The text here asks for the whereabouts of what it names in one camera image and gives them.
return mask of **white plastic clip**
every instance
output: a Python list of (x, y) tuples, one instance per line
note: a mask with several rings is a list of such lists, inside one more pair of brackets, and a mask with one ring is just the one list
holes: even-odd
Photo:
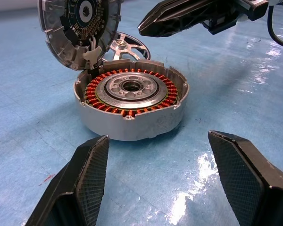
[(94, 50), (83, 53), (83, 58), (90, 62), (90, 66), (93, 66), (98, 62), (98, 57), (100, 56), (101, 52), (102, 48), (98, 46)]

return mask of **robotic arm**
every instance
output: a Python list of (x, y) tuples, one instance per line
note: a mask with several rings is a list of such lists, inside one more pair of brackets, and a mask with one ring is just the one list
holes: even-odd
[(251, 21), (268, 13), (268, 30), (271, 37), (283, 46), (273, 32), (273, 5), (283, 5), (283, 0), (164, 0), (157, 4), (138, 26), (143, 36), (168, 37), (196, 24), (202, 24), (212, 34), (236, 25), (247, 16)]

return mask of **metal spoke wheel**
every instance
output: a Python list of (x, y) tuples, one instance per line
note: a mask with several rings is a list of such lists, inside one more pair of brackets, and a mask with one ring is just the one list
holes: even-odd
[(138, 50), (146, 60), (150, 60), (151, 58), (150, 50), (148, 49), (148, 47), (146, 47), (137, 38), (121, 32), (117, 32), (117, 39), (112, 41), (110, 49), (114, 52), (113, 60), (122, 59), (124, 54), (132, 56), (135, 60), (139, 60), (140, 57), (136, 53), (134, 53), (132, 49)]

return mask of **copper winding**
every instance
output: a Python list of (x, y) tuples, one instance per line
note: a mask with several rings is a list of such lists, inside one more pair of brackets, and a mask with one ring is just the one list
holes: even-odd
[(164, 101), (161, 103), (161, 105), (163, 105), (164, 107), (169, 107), (171, 106), (168, 102)]
[(170, 98), (170, 99), (174, 99), (174, 100), (175, 100), (175, 99), (177, 98), (177, 96), (169, 95), (169, 96), (168, 96), (168, 98)]
[(85, 95), (95, 95), (95, 91), (86, 91)]
[(98, 107), (101, 105), (101, 102), (100, 101), (97, 101), (95, 103), (92, 104), (93, 107)]
[(120, 113), (123, 117), (126, 116), (126, 111), (125, 110), (122, 110), (121, 113)]
[(128, 113), (128, 115), (134, 117), (134, 116), (135, 116), (135, 112), (132, 111), (132, 110), (130, 110), (129, 113)]
[(167, 85), (166, 87), (167, 87), (168, 89), (169, 89), (169, 88), (172, 88), (172, 89), (176, 88), (176, 86), (175, 86), (174, 84), (173, 84), (173, 85)]
[(118, 109), (117, 109), (117, 108), (114, 108), (114, 109), (112, 110), (112, 113), (118, 113)]
[(176, 88), (175, 84), (170, 79), (168, 79), (167, 77), (165, 77), (162, 74), (159, 74), (159, 73), (156, 73), (156, 72), (153, 72), (153, 71), (149, 72), (148, 70), (142, 70), (140, 68), (137, 69), (137, 70), (135, 70), (134, 68), (131, 68), (131, 72), (135, 72), (135, 71), (148, 73), (148, 74), (151, 74), (151, 75), (161, 79), (166, 84), (166, 86), (168, 88), (168, 94), (167, 94), (166, 99), (164, 101), (162, 101), (160, 104), (158, 104), (157, 106), (152, 106), (152, 107), (144, 108), (144, 109), (136, 109), (136, 110), (125, 110), (125, 109), (113, 108), (109, 105), (106, 105), (105, 103), (100, 102), (100, 100), (97, 98), (96, 93), (95, 93), (95, 89), (96, 89), (97, 85), (104, 78), (109, 77), (113, 74), (129, 72), (129, 69), (125, 68), (125, 69), (113, 70), (111, 72), (106, 72), (104, 74), (101, 74), (97, 78), (93, 79), (87, 85), (87, 88), (86, 88), (86, 91), (85, 91), (86, 102), (88, 104), (92, 105), (94, 108), (97, 108), (99, 110), (103, 110), (105, 112), (111, 112), (111, 113), (116, 113), (116, 114), (119, 113), (123, 117), (125, 117), (127, 115), (134, 117), (136, 114), (141, 114), (143, 112), (149, 112), (149, 111), (155, 111), (157, 109), (169, 107), (169, 106), (174, 104), (175, 100), (177, 99), (177, 88)]
[(96, 98), (96, 95), (87, 95), (86, 96), (86, 99), (89, 100), (89, 99), (94, 99)]
[(106, 107), (105, 108), (105, 112), (111, 112), (111, 110), (112, 110), (112, 107)]
[(99, 110), (104, 110), (106, 108), (106, 105), (105, 104), (102, 104), (101, 106), (98, 106), (97, 109)]
[(95, 91), (95, 87), (87, 87), (87, 91)]
[(98, 84), (91, 83), (91, 84), (88, 85), (88, 87), (97, 87), (97, 85)]

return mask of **black cable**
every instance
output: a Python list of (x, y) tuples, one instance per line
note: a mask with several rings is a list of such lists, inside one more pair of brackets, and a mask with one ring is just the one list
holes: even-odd
[(273, 11), (274, 11), (274, 6), (270, 6), (268, 9), (268, 16), (267, 16), (268, 33), (276, 43), (278, 43), (280, 46), (283, 46), (283, 40), (279, 39), (273, 30)]

